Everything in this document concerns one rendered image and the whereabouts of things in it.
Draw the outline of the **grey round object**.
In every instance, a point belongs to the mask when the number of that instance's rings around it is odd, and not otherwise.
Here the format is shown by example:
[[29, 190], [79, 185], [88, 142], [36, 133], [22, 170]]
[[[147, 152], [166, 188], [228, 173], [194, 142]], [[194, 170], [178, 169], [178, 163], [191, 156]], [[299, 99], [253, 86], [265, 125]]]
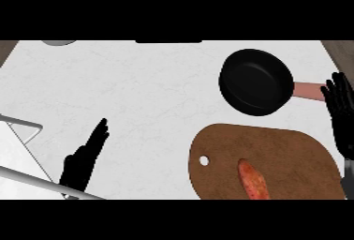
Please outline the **grey round object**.
[[48, 46], [64, 46], [75, 42], [75, 40], [41, 40]]

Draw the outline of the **brown wooden cutting board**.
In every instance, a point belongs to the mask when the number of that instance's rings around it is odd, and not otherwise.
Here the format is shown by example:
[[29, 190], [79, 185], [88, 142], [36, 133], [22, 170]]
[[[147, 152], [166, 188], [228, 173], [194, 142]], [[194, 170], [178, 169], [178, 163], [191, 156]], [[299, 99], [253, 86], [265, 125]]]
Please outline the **brown wooden cutting board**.
[[299, 131], [212, 124], [196, 134], [187, 171], [203, 199], [247, 198], [237, 161], [259, 171], [274, 200], [340, 200], [343, 189], [336, 162], [321, 143]]

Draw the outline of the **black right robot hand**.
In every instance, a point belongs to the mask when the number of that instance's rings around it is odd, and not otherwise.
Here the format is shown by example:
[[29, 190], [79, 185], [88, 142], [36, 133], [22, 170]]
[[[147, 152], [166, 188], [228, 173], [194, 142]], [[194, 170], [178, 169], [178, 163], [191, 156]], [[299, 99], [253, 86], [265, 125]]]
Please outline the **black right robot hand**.
[[331, 73], [331, 79], [319, 88], [331, 119], [337, 151], [354, 160], [354, 89], [342, 72]]

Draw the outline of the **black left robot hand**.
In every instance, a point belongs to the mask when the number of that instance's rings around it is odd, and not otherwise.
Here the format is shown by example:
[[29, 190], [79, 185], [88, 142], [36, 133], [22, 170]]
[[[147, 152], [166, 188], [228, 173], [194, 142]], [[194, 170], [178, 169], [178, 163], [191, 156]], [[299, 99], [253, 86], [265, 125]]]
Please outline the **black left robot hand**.
[[78, 191], [85, 190], [107, 137], [107, 121], [101, 119], [86, 143], [76, 149], [75, 153], [63, 159], [63, 171], [58, 178], [58, 184], [61, 186]]

